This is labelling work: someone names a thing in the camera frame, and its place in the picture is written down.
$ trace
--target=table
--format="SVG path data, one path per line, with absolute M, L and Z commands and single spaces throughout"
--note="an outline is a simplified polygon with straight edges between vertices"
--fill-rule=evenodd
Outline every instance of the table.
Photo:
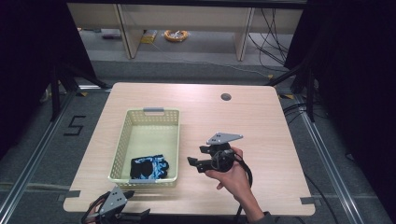
M 223 93 L 231 100 L 221 99 Z M 85 212 L 91 202 L 115 186 L 110 172 L 127 109 L 173 107 L 180 111 L 179 167 L 174 189 L 137 191 L 123 212 L 175 215 L 234 215 L 238 203 L 218 181 L 198 174 L 187 157 L 209 159 L 199 146 L 216 132 L 239 133 L 231 142 L 244 150 L 253 173 L 252 191 L 262 210 L 278 216 L 310 216 L 313 204 L 280 102 L 273 87 L 117 83 L 114 85 L 66 198 L 68 212 Z

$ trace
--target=black clamp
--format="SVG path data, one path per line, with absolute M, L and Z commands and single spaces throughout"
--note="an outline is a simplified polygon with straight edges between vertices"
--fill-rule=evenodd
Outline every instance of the black clamp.
M 206 143 L 210 145 L 201 146 L 202 153 L 210 154 L 211 160 L 198 161 L 198 159 L 188 157 L 187 160 L 191 166 L 197 167 L 198 173 L 204 173 L 207 170 L 216 170 L 227 172 L 233 167 L 235 154 L 231 149 L 229 142 L 243 138 L 241 134 L 216 133 Z

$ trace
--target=yellow basket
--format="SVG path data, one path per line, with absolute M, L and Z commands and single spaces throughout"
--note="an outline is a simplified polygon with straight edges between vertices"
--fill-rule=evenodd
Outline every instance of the yellow basket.
M 179 111 L 145 107 L 127 111 L 108 179 L 121 189 L 172 188 L 178 168 Z M 162 179 L 131 179 L 131 159 L 163 154 L 169 163 Z

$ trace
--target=glove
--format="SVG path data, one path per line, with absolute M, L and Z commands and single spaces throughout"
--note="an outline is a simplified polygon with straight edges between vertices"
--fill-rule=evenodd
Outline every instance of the glove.
M 131 159 L 132 179 L 160 179 L 168 175 L 169 163 L 163 155 Z

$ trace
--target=desk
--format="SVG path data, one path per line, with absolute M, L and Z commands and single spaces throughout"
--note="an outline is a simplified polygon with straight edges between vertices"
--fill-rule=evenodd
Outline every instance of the desk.
M 230 101 L 220 96 L 229 93 Z M 107 176 L 129 108 L 174 107 L 180 110 L 180 143 L 177 185 L 174 189 L 137 191 L 123 212 L 176 215 L 234 215 L 238 203 L 226 190 L 216 190 L 217 180 L 198 174 L 187 157 L 209 159 L 199 146 L 215 132 L 240 133 L 231 142 L 244 150 L 253 173 L 252 191 L 262 210 L 274 215 L 310 216 L 313 204 L 288 125 L 272 87 L 117 83 L 114 85 L 92 135 L 70 190 L 79 197 L 67 198 L 64 209 L 85 212 L 103 193 L 115 186 Z

